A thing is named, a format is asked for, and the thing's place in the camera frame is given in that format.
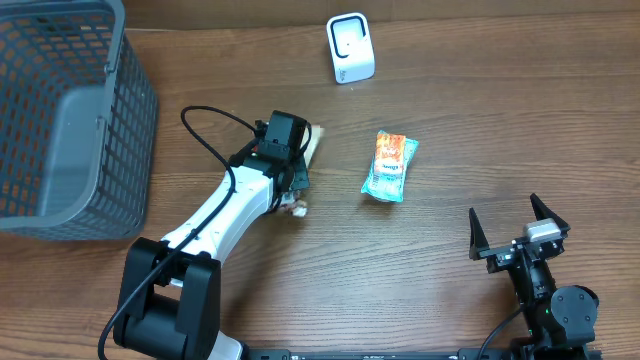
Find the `wood grain surface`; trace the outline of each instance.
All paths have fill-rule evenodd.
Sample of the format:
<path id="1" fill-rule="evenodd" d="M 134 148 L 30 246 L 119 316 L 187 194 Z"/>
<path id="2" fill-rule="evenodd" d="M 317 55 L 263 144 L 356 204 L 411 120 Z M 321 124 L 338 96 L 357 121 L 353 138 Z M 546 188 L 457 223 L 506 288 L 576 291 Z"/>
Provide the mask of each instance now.
<path id="1" fill-rule="evenodd" d="M 323 26 L 132 34 L 160 97 L 143 235 L 160 239 L 223 167 L 180 110 L 247 120 L 274 109 L 326 128 L 304 219 L 265 216 L 223 270 L 223 331 L 296 351 L 479 346 L 516 306 L 506 273 L 468 259 L 474 207 L 492 245 L 534 220 L 536 192 L 573 227 L 559 286 L 601 299 L 594 345 L 640 356 L 640 14 L 431 20 L 372 26 L 374 78 L 337 86 Z M 251 134 L 193 113 L 225 156 Z M 360 194 L 384 129 L 420 141 L 402 204 Z M 0 358 L 95 358 L 131 241 L 0 238 Z M 175 289 L 164 290 L 177 294 Z M 497 339 L 526 334 L 522 319 Z M 144 356 L 119 349 L 114 359 Z"/>
<path id="2" fill-rule="evenodd" d="M 223 29 L 323 25 L 361 12 L 369 22 L 478 16 L 638 11 L 637 0 L 123 0 L 135 29 Z"/>

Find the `black metal bracket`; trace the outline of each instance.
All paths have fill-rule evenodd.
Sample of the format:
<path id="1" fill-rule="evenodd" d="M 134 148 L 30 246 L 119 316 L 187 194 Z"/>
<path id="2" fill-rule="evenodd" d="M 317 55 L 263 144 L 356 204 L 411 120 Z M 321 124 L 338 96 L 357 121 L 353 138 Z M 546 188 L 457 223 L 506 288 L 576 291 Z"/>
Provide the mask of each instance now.
<path id="1" fill-rule="evenodd" d="M 125 262 L 118 307 L 172 250 L 166 242 L 139 238 Z M 209 254 L 181 254 L 156 285 L 182 279 L 180 301 L 154 292 L 149 285 L 116 321 L 116 344 L 170 360 L 207 359 L 220 330 L 220 262 Z"/>

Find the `snack packet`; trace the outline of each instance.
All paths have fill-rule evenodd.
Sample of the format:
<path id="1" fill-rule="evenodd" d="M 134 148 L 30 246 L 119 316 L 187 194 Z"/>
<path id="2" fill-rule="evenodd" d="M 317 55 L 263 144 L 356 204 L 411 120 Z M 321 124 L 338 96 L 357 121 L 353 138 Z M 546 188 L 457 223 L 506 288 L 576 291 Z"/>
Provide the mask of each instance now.
<path id="1" fill-rule="evenodd" d="M 407 167 L 418 150 L 418 144 L 418 141 L 407 139 L 404 135 L 392 135 L 380 130 L 369 176 L 360 192 L 380 201 L 402 202 Z"/>

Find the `mesh basket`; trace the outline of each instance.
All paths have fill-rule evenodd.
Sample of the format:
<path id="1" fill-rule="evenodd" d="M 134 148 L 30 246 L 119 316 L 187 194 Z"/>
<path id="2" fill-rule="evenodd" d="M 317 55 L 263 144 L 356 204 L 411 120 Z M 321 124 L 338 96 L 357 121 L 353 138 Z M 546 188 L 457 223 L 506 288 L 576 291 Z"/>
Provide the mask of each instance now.
<path id="1" fill-rule="evenodd" d="M 119 0 L 0 3 L 0 230 L 138 233 L 157 107 Z"/>

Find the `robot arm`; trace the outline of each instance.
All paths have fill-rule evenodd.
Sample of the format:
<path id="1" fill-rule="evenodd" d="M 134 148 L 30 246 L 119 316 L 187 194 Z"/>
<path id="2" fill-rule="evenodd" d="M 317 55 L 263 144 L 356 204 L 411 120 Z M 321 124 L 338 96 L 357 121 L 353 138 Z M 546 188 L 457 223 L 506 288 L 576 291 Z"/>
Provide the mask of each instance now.
<path id="1" fill-rule="evenodd" d="M 137 294 L 114 324 L 113 337 L 123 347 L 162 359 L 238 360 L 243 346 L 220 332 L 220 270 L 249 225 L 268 212 L 274 199 L 309 186 L 303 157 L 302 118 L 274 111 L 269 124 L 257 123 L 256 139 L 229 163 L 235 191 L 226 205 L 175 256 L 175 261 Z M 162 238 L 139 238 L 125 262 L 118 307 L 129 299 L 154 267 L 173 253 L 193 229 L 222 204 L 231 187 L 229 173 L 189 220 Z M 154 285 L 182 287 L 180 300 L 154 292 Z"/>
<path id="2" fill-rule="evenodd" d="M 246 166 L 235 168 L 236 191 L 222 211 L 192 240 L 182 251 L 197 255 L 206 252 L 212 259 L 224 261 L 236 246 L 242 234 L 260 215 L 267 212 L 272 204 L 273 179 L 261 171 Z M 226 173 L 218 189 L 193 214 L 189 220 L 176 230 L 168 233 L 162 241 L 169 242 L 169 248 L 175 248 L 209 215 L 226 196 L 231 186 L 229 174 Z M 172 285 L 182 286 L 181 281 L 172 281 Z"/>

